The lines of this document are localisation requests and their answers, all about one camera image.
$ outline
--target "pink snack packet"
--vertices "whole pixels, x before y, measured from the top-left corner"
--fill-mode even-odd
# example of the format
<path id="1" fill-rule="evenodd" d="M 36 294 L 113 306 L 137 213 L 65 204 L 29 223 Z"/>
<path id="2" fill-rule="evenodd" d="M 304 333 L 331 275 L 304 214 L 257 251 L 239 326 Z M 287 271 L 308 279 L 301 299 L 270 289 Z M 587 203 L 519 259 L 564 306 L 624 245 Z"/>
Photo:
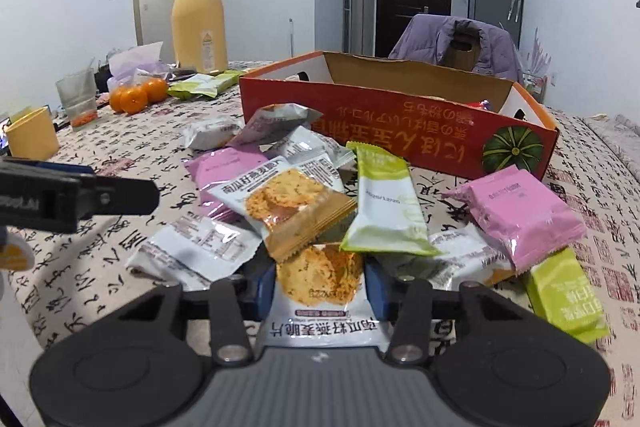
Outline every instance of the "pink snack packet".
<path id="1" fill-rule="evenodd" d="M 200 211 L 202 215 L 230 222 L 239 214 L 213 197 L 209 189 L 237 178 L 243 172 L 255 169 L 267 161 L 255 146 L 226 147 L 207 152 L 184 162 L 185 168 L 200 191 Z"/>
<path id="2" fill-rule="evenodd" d="M 468 203 L 480 228 L 505 245 L 518 273 L 587 233 L 578 214 L 530 172 L 516 166 L 443 195 Z"/>

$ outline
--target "metal screw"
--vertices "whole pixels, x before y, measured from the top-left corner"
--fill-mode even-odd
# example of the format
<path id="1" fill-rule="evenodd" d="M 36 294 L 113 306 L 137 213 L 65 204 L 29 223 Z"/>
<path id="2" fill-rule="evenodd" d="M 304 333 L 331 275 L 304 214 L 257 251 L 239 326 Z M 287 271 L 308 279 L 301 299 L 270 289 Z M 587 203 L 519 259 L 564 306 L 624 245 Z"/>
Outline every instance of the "metal screw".
<path id="1" fill-rule="evenodd" d="M 422 350 L 413 344 L 402 344 L 391 350 L 391 357 L 396 360 L 396 362 L 415 362 L 422 358 Z"/>
<path id="2" fill-rule="evenodd" d="M 242 362 L 248 358 L 249 350 L 238 344 L 228 344 L 222 346 L 216 354 L 224 362 Z"/>

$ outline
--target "calligraphy print tablecloth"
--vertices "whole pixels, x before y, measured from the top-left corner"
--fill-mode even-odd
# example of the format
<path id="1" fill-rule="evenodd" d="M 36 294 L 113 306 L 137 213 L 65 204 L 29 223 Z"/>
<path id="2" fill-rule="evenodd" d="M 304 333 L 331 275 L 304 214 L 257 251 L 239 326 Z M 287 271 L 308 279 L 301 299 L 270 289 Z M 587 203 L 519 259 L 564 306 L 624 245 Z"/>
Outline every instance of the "calligraphy print tablecloth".
<path id="1" fill-rule="evenodd" d="M 234 87 L 214 101 L 170 100 L 134 116 L 116 115 L 107 107 L 100 110 L 96 126 L 58 134 L 61 148 L 52 161 L 91 165 L 103 175 L 151 179 L 160 189 L 161 202 L 151 216 L 94 217 L 82 222 L 74 235 L 18 231 L 36 252 L 36 266 L 11 274 L 10 284 L 42 346 L 153 287 L 152 280 L 128 273 L 124 262 L 159 227 L 187 211 L 197 212 L 197 191 L 182 167 L 190 157 L 182 146 L 182 127 L 218 114 L 239 118 L 241 113 Z M 582 121 L 559 112 L 554 115 L 561 137 L 545 183 L 587 223 L 589 237 L 575 250 L 611 330 L 597 345 L 612 378 L 611 397 L 598 427 L 635 425 L 634 379 L 640 378 L 640 185 Z M 356 178 L 347 183 L 350 196 L 357 194 Z M 419 168 L 412 168 L 412 178 L 430 230 L 464 226 L 463 205 L 441 197 L 446 188 L 464 180 Z M 499 285 L 498 291 L 528 305 L 517 281 Z M 580 314 L 581 304 L 576 301 L 564 313 Z M 450 323 L 436 325 L 439 340 L 434 349 L 446 349 L 452 342 L 450 330 Z M 255 334 L 255 325 L 248 331 Z"/>

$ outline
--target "pumpkin illustration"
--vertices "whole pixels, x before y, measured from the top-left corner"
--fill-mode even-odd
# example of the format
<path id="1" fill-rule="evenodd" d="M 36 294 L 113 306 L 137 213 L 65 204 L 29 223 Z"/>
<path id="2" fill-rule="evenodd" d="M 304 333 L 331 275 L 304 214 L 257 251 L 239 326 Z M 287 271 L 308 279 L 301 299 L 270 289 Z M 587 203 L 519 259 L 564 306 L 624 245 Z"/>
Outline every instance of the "pumpkin illustration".
<path id="1" fill-rule="evenodd" d="M 533 172 L 542 159 L 543 145 L 529 127 L 502 127 L 484 144 L 482 167 L 491 174 L 515 165 Z"/>

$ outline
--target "purple jacket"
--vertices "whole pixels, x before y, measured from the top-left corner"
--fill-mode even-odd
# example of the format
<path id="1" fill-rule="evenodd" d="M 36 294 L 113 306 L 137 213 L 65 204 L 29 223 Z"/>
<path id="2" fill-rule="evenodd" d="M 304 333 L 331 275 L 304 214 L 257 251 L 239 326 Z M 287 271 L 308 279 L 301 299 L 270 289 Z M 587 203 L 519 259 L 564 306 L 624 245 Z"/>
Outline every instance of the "purple jacket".
<path id="1" fill-rule="evenodd" d="M 480 55 L 474 73 L 520 82 L 522 70 L 511 35 L 483 22 L 444 15 L 418 14 L 404 30 L 389 58 L 441 64 L 455 33 L 480 37 Z"/>

